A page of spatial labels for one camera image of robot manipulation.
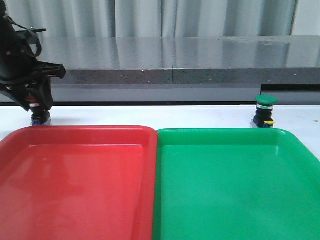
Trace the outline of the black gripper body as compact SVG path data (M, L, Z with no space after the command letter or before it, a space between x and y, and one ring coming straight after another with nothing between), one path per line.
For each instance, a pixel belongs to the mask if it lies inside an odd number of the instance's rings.
M38 52L30 45L38 36L5 14L0 17L0 83L17 85L29 80L37 65Z

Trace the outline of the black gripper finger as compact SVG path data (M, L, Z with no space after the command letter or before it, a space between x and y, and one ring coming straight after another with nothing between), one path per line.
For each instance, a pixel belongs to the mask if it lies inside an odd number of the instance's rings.
M32 96L44 109L50 110L54 104L51 78L63 79L67 71L63 64L38 62L32 75Z
M22 107L25 111L30 110L30 105L26 101L29 95L27 88L24 85L0 85L0 93L7 98L14 101L17 105Z

